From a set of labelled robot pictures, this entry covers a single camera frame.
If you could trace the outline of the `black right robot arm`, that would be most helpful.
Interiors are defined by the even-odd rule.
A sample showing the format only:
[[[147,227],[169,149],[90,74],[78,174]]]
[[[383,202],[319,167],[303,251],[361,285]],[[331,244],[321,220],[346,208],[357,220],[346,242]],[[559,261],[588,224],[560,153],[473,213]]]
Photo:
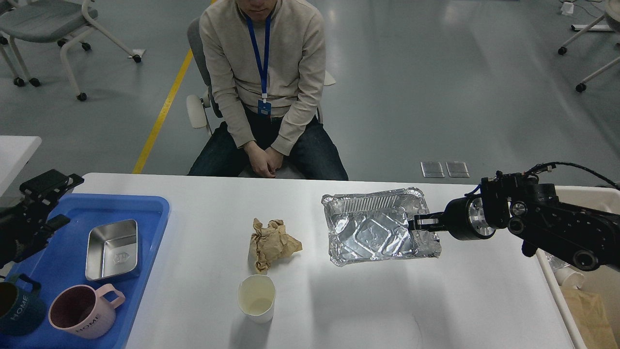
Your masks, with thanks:
[[[581,271],[620,266],[619,215],[560,201],[556,187],[540,173],[560,162],[518,173],[483,177],[472,192],[451,200],[442,212],[418,214],[410,230],[447,231],[457,240],[487,240],[507,229],[523,242],[521,252],[547,252]]]

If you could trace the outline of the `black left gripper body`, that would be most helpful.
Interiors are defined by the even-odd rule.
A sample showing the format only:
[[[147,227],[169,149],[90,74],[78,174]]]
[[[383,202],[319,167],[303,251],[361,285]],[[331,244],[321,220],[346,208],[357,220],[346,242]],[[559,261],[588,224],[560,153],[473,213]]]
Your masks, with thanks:
[[[44,204],[16,204],[1,210],[0,265],[21,262],[48,245],[46,222],[51,210]]]

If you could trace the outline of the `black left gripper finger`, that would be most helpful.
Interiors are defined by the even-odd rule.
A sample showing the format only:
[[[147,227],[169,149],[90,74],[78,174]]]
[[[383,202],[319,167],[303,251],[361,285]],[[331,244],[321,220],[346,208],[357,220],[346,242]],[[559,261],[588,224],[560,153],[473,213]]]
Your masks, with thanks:
[[[19,186],[19,190],[26,204],[44,204],[55,207],[67,192],[82,183],[84,183],[84,178],[75,173],[66,176],[52,169],[25,181]]]
[[[38,230],[38,236],[41,238],[51,238],[60,228],[68,225],[70,221],[71,219],[67,216],[59,214],[41,225]]]

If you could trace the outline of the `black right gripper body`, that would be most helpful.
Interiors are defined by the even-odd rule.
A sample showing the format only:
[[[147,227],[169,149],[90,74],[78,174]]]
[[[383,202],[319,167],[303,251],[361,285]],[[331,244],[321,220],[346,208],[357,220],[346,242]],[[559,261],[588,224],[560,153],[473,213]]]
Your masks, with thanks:
[[[487,240],[496,229],[490,227],[480,197],[451,200],[443,212],[444,228],[457,240]]]

